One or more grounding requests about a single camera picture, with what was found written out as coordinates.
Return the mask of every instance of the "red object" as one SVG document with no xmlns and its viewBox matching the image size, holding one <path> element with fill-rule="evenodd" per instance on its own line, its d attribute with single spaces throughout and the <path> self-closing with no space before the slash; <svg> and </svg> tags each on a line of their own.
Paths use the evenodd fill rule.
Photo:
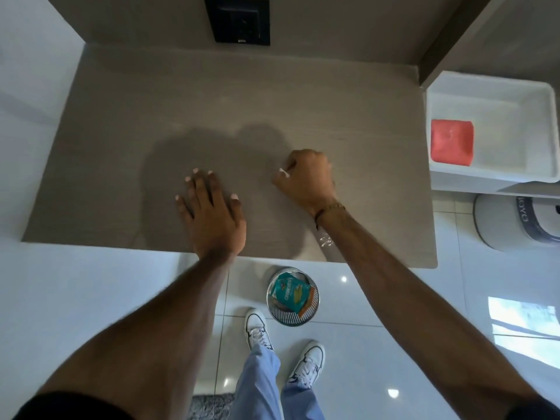
<svg viewBox="0 0 560 420">
<path fill-rule="evenodd" d="M 470 166 L 474 146 L 471 121 L 432 119 L 430 156 L 435 162 Z"/>
</svg>

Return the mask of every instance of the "black outlet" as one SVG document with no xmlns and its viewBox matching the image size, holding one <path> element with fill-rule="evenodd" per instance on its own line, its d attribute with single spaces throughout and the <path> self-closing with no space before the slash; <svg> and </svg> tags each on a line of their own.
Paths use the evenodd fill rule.
<svg viewBox="0 0 560 420">
<path fill-rule="evenodd" d="M 270 45 L 268 0 L 204 0 L 216 42 Z"/>
</svg>

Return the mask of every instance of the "black sleeve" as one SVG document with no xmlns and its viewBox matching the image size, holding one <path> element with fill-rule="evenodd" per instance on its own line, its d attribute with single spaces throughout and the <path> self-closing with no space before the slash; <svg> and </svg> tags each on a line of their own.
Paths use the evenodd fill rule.
<svg viewBox="0 0 560 420">
<path fill-rule="evenodd" d="M 506 420 L 560 420 L 560 409 L 540 398 L 514 407 Z"/>
<path fill-rule="evenodd" d="M 73 392 L 50 392 L 34 396 L 21 407 L 13 420 L 31 419 L 134 420 L 113 404 Z"/>
</svg>

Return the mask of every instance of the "sneaker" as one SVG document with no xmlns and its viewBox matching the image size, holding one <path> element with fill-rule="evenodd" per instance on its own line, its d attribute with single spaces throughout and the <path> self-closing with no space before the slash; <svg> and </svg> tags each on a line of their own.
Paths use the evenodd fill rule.
<svg viewBox="0 0 560 420">
<path fill-rule="evenodd" d="M 288 383 L 298 383 L 302 388 L 311 389 L 325 365 L 325 347 L 316 340 L 307 344 L 300 361 L 288 378 Z"/>
<path fill-rule="evenodd" d="M 274 351 L 268 336 L 267 321 L 259 310 L 251 309 L 245 315 L 245 332 L 249 349 L 259 344 Z"/>
</svg>

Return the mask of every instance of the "rug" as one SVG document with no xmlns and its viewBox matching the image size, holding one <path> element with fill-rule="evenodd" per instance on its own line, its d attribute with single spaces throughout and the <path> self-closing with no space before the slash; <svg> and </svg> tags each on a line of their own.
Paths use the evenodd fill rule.
<svg viewBox="0 0 560 420">
<path fill-rule="evenodd" d="M 233 394 L 193 396 L 187 420 L 228 420 Z"/>
</svg>

